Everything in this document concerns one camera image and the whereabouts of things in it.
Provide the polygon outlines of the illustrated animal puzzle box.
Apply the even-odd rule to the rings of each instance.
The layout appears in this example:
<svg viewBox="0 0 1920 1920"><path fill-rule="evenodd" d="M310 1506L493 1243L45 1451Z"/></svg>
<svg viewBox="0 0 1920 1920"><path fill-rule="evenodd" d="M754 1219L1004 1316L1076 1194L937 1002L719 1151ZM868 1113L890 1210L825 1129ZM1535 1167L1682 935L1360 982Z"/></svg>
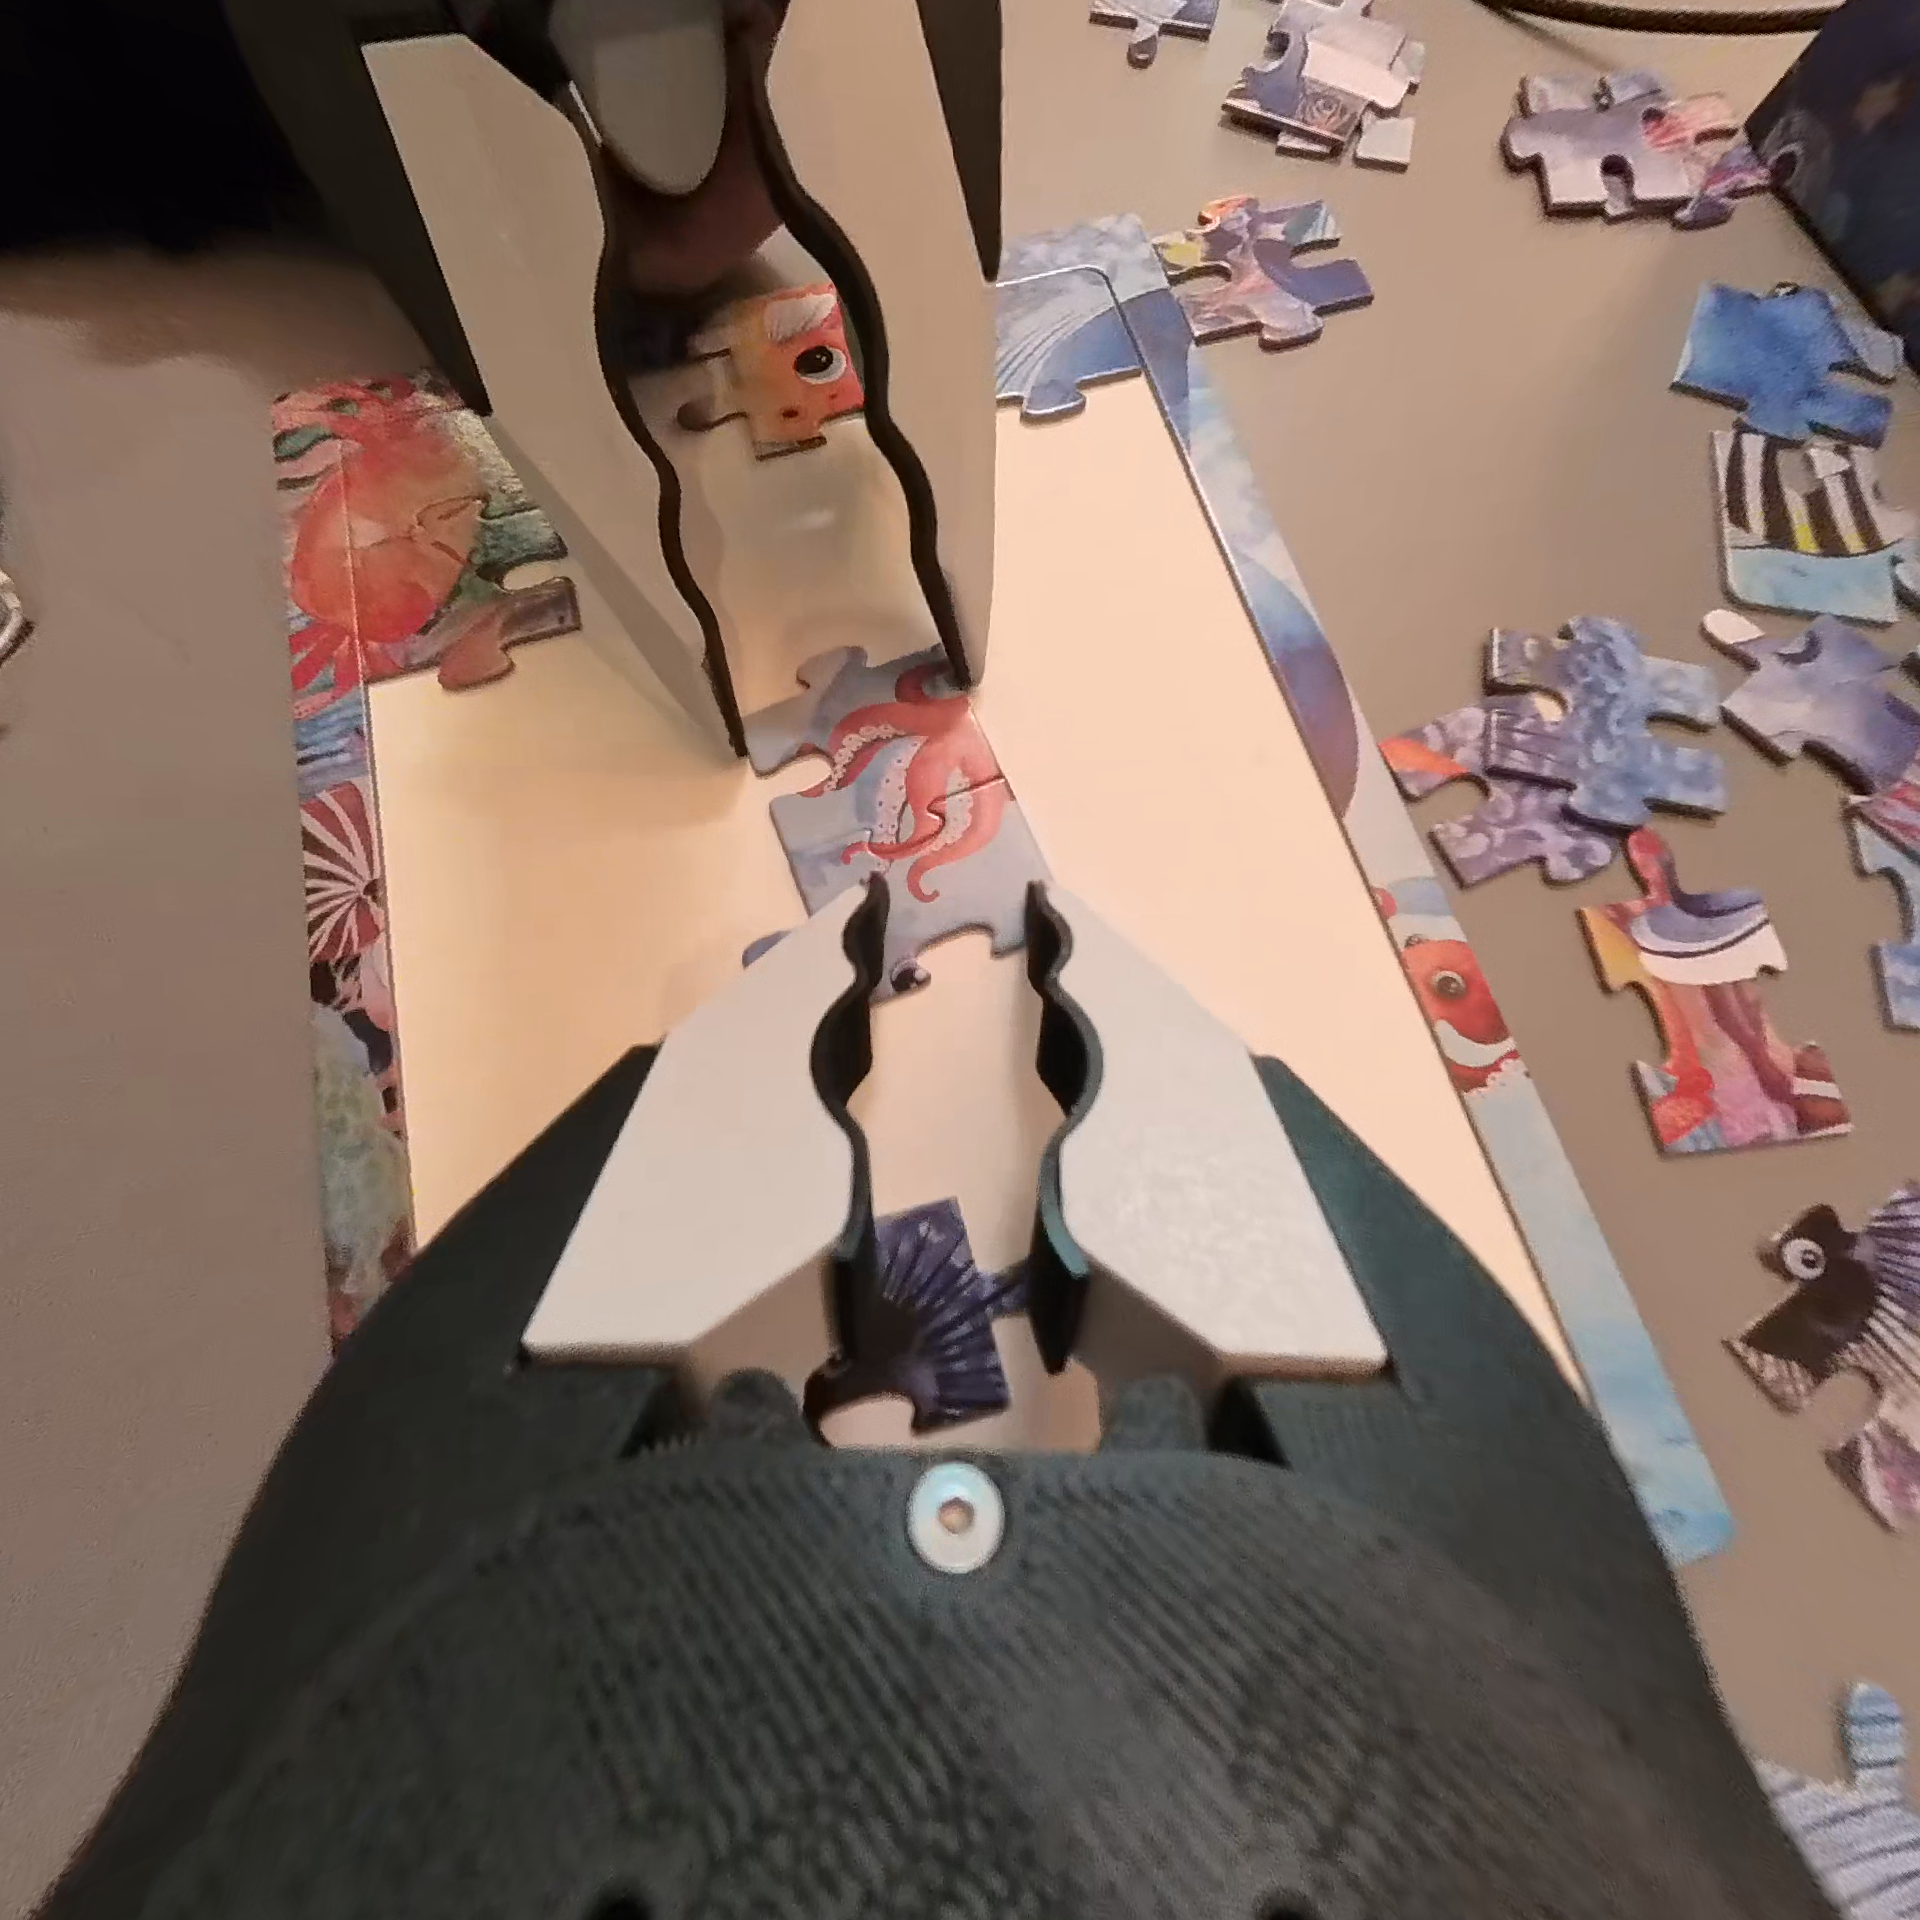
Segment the illustrated animal puzzle box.
<svg viewBox="0 0 1920 1920"><path fill-rule="evenodd" d="M1744 130L1774 193L1914 369L1917 4L1841 4Z"/></svg>

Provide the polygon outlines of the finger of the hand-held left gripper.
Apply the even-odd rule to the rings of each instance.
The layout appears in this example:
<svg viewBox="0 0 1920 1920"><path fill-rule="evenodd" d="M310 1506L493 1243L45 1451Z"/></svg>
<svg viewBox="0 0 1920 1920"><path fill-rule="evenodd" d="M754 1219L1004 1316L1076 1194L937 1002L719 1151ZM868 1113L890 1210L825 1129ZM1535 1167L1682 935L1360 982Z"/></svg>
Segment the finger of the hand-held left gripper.
<svg viewBox="0 0 1920 1920"><path fill-rule="evenodd" d="M840 297L908 556L974 686L991 636L994 291L934 69L920 4L785 4L764 158L788 230Z"/></svg>
<svg viewBox="0 0 1920 1920"><path fill-rule="evenodd" d="M744 754L686 493L617 354L608 166L572 84L478 4L229 3L245 69L326 218L488 427L662 692Z"/></svg>

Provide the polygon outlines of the black urchin jigsaw piece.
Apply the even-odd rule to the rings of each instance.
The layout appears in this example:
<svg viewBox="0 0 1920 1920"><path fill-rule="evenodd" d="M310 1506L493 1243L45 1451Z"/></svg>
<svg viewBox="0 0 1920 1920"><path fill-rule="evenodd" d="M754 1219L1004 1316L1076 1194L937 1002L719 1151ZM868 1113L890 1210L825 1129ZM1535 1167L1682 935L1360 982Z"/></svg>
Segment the black urchin jigsaw piece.
<svg viewBox="0 0 1920 1920"><path fill-rule="evenodd" d="M895 1398L912 1434L934 1434L1007 1411L996 1324L1026 1310L1024 1263L983 1267L950 1195L878 1215L874 1257L855 1293L850 1346L807 1378L807 1419Z"/></svg>

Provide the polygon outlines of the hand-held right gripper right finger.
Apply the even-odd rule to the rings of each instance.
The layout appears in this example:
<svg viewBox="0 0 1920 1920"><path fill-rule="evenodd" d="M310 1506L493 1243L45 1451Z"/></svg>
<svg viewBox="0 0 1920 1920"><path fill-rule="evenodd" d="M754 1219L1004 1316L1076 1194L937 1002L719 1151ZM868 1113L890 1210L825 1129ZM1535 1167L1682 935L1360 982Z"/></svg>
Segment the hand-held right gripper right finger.
<svg viewBox="0 0 1920 1920"><path fill-rule="evenodd" d="M1201 1409L1378 1378L1384 1340L1238 1034L1056 882L1026 890L1024 957L1061 1113L1024 1262L1047 1371L1104 1401L1173 1375Z"/></svg>

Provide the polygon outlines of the red crab jigsaw piece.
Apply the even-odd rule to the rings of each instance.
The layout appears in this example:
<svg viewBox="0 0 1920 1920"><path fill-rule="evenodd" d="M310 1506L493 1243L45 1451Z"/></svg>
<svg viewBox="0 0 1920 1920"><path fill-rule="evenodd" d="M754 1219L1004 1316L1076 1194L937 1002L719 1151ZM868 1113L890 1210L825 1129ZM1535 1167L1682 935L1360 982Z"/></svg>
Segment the red crab jigsaw piece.
<svg viewBox="0 0 1920 1920"><path fill-rule="evenodd" d="M365 681L428 674L469 691L526 645L583 626L559 533L463 407L409 412L350 489L352 586Z"/></svg>

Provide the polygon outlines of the blue wavy jigsaw piece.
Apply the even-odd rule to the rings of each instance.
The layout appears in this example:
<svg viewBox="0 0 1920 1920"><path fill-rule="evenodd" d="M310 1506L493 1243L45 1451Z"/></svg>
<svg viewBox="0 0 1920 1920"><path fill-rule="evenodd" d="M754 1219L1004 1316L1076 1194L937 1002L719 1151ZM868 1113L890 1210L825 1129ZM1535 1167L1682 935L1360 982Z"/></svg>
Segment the blue wavy jigsaw piece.
<svg viewBox="0 0 1920 1920"><path fill-rule="evenodd" d="M1081 415L1087 393L1183 362L1190 331L1170 291L1117 297L1095 267L994 291L994 398L1024 425Z"/></svg>

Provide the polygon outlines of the person's left hand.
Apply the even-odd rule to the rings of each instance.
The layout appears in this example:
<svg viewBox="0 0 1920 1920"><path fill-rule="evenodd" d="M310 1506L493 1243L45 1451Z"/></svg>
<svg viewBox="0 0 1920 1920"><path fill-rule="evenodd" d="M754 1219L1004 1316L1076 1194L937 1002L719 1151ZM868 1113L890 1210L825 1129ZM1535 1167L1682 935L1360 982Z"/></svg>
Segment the person's left hand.
<svg viewBox="0 0 1920 1920"><path fill-rule="evenodd" d="M610 233L624 282L637 297L703 297L780 228L760 178L751 95L766 82L785 3L727 3L727 116L711 172L686 197L608 165Z"/></svg>

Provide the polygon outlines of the red octopus jigsaw piece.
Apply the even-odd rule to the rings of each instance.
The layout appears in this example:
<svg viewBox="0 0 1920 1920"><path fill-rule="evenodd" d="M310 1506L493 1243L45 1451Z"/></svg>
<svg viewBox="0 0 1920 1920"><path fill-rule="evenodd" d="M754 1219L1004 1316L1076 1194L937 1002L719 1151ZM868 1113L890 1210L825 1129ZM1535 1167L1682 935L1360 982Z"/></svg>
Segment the red octopus jigsaw piece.
<svg viewBox="0 0 1920 1920"><path fill-rule="evenodd" d="M901 775L908 805L1000 775L941 646L874 663L863 646L837 645L807 658L798 681L742 730L754 772L810 765L804 799L847 794L873 770Z"/></svg>

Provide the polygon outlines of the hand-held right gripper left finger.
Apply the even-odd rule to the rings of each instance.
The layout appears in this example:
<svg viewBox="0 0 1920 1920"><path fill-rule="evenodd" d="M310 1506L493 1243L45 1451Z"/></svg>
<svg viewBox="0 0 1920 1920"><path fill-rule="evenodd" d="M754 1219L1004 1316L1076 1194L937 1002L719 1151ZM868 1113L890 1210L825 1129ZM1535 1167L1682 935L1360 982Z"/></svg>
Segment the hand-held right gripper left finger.
<svg viewBox="0 0 1920 1920"><path fill-rule="evenodd" d="M706 1398L858 1355L878 1282L873 1164L850 1113L873 1068L889 894L845 890L658 1044L521 1351L639 1362Z"/></svg>

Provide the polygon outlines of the pile of puzzle pieces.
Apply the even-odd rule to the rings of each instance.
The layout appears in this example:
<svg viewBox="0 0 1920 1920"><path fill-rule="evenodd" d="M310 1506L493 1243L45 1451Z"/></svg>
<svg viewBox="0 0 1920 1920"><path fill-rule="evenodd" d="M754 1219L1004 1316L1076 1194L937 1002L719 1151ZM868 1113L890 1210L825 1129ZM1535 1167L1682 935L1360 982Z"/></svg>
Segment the pile of puzzle pieces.
<svg viewBox="0 0 1920 1920"><path fill-rule="evenodd" d="M1282 4L1268 31L1284 49L1240 70L1223 113L1270 127L1284 153L1343 153L1401 170L1409 153L1424 52L1404 34L1381 73L1399 90L1394 110L1370 93L1311 77L1314 41L1333 59L1348 49L1365 66L1370 4ZM1673 95L1647 70L1591 77L1524 75L1502 130L1509 172L1541 180L1558 218L1639 213L1704 230L1732 218L1742 197L1770 187L1738 118L1714 93ZM1726 703L1704 666L1645 653L1615 618L1574 614L1548 636L1494 628L1482 646L1482 695L1430 722L1365 737L1337 653L1311 610L1297 570L1263 506L1231 422L1194 364L1201 342L1256 331L1266 348L1305 345L1326 311L1367 305L1370 283L1350 260L1293 269L1301 251L1337 239L1322 202L1237 197L1207 204L1197 223L1146 239L1130 214L1084 230L1092 253L1071 263L1095 276L1106 306L1076 340L1117 339L1117 373L1141 373L1180 450L1221 557L1253 620L1322 794L1343 830L1376 911L1396 941L1401 971L1486 1151L1520 1234L1541 1269L1591 1403L1621 1453L1664 1551L1685 1566L1732 1538L1732 1515L1680 1411L1625 1277L1599 1231L1566 1147L1551 1126L1520 1044L1486 982L1476 951L1399 807L1447 785L1474 781L1479 805L1430 830L1430 846L1460 884L1538 867L1551 884L1577 884L1618 854L1639 882L1631 898L1581 905L1581 937L1606 991L1639 995L1664 1057L1634 1063L1650 1138L1669 1158L1810 1146L1847 1138L1853 1115L1826 1051L1792 1044L1759 991L1788 971L1788 954L1754 892L1689 892L1654 809L1716 818L1730 802L1720 757L1669 740L1661 722L1704 733L1728 718L1761 748L1834 745L1872 785L1848 799L1844 827L1866 877L1896 882L1914 933L1914 708L1882 692L1874 671L1893 660L1829 607L1788 639L1769 638L1738 610L1704 614L1702 633L1752 667L1759 721L1748 727L1746 687ZM1914 535L1885 506L1877 470L1878 395L1860 395L1866 425L1781 414L1774 389L1788 373L1812 375L1812 351L1833 369L1893 379L1896 337L1852 316L1833 295L1781 283L1748 295L1709 283L1689 325L1680 379L1693 373L1744 379L1758 365L1770 386L1734 391L1737 425L1711 438L1714 487L1726 518L1730 579L1788 562L1847 570L1878 593L1872 613L1902 596L1914 606ZM1834 718L1839 733L1792 732L1798 695L1860 692L1863 718ZM1778 1411L1798 1411L1838 1375L1857 1375L1877 1401L1857 1431L1826 1453L1833 1474L1885 1529L1914 1526L1914 1182L1847 1227L1831 1206L1804 1210L1769 1236L1765 1260L1783 1299L1722 1341Z"/></svg>

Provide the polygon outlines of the orange pufferfish jigsaw piece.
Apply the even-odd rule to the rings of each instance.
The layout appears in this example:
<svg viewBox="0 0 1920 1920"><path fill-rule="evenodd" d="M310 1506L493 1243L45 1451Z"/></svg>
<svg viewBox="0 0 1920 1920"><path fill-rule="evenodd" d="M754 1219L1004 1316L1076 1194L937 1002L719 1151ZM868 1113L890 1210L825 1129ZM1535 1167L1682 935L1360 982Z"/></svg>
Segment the orange pufferfish jigsaw piece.
<svg viewBox="0 0 1920 1920"><path fill-rule="evenodd" d="M830 279L724 305L687 339L706 386L679 404L682 433L746 425L759 462L825 444L825 425L857 415L863 391Z"/></svg>

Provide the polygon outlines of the blue striped jigsaw piece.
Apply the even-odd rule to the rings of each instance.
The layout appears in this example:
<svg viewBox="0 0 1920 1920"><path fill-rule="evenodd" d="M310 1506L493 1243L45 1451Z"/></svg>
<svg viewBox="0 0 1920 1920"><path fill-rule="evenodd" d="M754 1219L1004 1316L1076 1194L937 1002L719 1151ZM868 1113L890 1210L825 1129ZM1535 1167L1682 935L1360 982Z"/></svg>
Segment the blue striped jigsaw piece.
<svg viewBox="0 0 1920 1920"><path fill-rule="evenodd" d="M1759 1785L1839 1916L1914 1917L1917 1806L1904 1713L1882 1687L1853 1682L1838 1729L1844 1780L1754 1761Z"/></svg>

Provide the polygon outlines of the cream puzzle frame tray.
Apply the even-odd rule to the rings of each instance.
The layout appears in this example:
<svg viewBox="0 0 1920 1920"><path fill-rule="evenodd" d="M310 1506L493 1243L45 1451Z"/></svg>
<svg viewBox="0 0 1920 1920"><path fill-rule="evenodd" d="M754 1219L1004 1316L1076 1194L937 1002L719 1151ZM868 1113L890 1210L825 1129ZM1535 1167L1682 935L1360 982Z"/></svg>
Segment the cream puzzle frame tray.
<svg viewBox="0 0 1920 1920"><path fill-rule="evenodd" d="M1246 457L1217 369L1287 391L1301 351L1200 345L1194 364ZM340 1327L577 1084L807 911L770 802L810 765L713 758L577 561L583 626L521 646L509 676L365 681L352 475L394 420L447 407L424 369L272 412ZM1585 1382L1145 378L1062 422L996 404L994 425L999 636L976 725L1047 867L1295 1070ZM976 931L927 947L927 985L880 1002L895 1012L862 1095L882 1210L952 1194L994 1257L1024 1247L1017 1172L1039 1151L1017 957Z"/></svg>

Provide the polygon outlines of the pale blue tentacle jigsaw piece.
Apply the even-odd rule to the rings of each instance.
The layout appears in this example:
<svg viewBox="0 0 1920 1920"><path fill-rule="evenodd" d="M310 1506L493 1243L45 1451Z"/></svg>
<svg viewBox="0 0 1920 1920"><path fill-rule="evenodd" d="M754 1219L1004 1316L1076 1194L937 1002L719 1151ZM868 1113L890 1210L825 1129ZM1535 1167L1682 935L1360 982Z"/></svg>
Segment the pale blue tentacle jigsaw piece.
<svg viewBox="0 0 1920 1920"><path fill-rule="evenodd" d="M1048 876L1015 788L999 775L934 799L905 796L905 770L772 798L770 818L808 915L882 877L886 924L874 999L927 985L920 954L957 933L994 954L1024 943L1024 897Z"/></svg>

